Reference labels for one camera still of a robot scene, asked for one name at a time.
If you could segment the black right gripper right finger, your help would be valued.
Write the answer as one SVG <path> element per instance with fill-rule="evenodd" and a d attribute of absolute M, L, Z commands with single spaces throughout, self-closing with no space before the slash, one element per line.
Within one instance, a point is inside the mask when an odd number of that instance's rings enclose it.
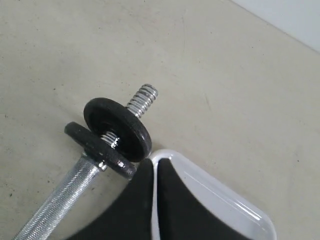
<path fill-rule="evenodd" d="M 162 240 L 239 240 L 240 234 L 212 215 L 189 191 L 169 159 L 157 167 L 157 212 Z"/>

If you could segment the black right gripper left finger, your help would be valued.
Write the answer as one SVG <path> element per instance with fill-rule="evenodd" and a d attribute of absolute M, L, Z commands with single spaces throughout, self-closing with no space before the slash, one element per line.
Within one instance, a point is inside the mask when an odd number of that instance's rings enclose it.
<path fill-rule="evenodd" d="M 132 180 L 100 216 L 70 240 L 151 240 L 153 163 L 140 162 Z"/>

